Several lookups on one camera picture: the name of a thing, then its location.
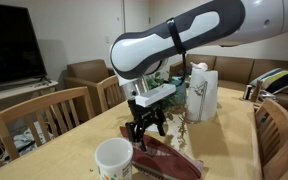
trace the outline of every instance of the sofa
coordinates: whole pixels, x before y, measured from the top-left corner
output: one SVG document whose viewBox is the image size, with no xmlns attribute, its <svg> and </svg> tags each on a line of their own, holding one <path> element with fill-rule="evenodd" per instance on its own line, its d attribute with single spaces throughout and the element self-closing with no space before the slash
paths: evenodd
<svg viewBox="0 0 288 180">
<path fill-rule="evenodd" d="M 65 88 L 86 86 L 88 88 L 95 115 L 102 113 L 97 92 L 97 84 L 115 75 L 112 68 L 106 66 L 103 59 L 89 60 L 67 65 L 67 77 L 64 78 Z M 78 110 L 82 121 L 88 120 L 87 114 Z"/>
<path fill-rule="evenodd" d="M 209 70 L 218 71 L 220 87 L 240 91 L 245 91 L 246 85 L 270 70 L 276 68 L 288 70 L 288 61 L 282 60 L 187 54 L 187 69 L 190 69 L 191 62 L 206 63 Z M 179 76 L 181 69 L 183 69 L 182 61 L 170 65 L 170 76 Z M 275 95 L 278 103 L 288 110 L 288 93 L 281 91 Z"/>
</svg>

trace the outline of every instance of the red cloth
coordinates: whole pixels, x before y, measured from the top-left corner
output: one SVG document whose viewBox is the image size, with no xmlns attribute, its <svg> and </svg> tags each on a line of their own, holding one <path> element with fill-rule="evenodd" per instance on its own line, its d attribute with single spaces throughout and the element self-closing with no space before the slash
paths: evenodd
<svg viewBox="0 0 288 180">
<path fill-rule="evenodd" d="M 121 133 L 127 137 L 125 127 L 120 127 Z M 200 170 L 194 162 L 184 157 L 175 149 L 163 144 L 157 139 L 144 135 L 147 152 L 142 152 L 133 143 L 133 166 L 153 179 L 185 179 L 195 180 L 201 177 Z"/>
</svg>

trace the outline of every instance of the white bag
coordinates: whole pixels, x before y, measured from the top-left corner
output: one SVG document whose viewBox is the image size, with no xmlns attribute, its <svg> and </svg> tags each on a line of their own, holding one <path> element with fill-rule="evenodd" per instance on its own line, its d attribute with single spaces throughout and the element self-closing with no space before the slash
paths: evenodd
<svg viewBox="0 0 288 180">
<path fill-rule="evenodd" d="M 217 108 L 217 71 L 192 69 L 187 96 L 186 118 L 192 122 L 206 121 L 215 116 Z"/>
</svg>

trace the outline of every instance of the white wall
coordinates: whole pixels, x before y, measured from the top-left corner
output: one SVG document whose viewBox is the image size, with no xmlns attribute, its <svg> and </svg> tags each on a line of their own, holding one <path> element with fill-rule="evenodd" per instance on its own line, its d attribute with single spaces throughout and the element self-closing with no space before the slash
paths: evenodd
<svg viewBox="0 0 288 180">
<path fill-rule="evenodd" d="M 150 26 L 156 26 L 171 17 L 180 15 L 209 0 L 150 0 Z M 221 48 L 219 46 L 198 47 L 187 53 L 223 55 L 247 58 L 288 60 L 288 33 L 250 44 Z M 169 64 L 180 61 L 180 56 L 169 58 Z"/>
<path fill-rule="evenodd" d="M 149 0 L 124 0 L 125 32 L 141 32 L 149 28 Z"/>
<path fill-rule="evenodd" d="M 110 45 L 123 30 L 121 2 L 0 0 L 29 9 L 48 77 L 61 87 L 67 64 L 100 58 L 110 66 Z"/>
</svg>

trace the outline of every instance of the tv screen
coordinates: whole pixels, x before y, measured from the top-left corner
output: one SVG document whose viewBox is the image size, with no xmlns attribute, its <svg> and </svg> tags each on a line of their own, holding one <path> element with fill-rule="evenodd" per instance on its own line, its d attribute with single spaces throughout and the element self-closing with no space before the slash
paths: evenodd
<svg viewBox="0 0 288 180">
<path fill-rule="evenodd" d="M 45 76 L 28 9 L 0 5 L 0 83 Z"/>
</svg>

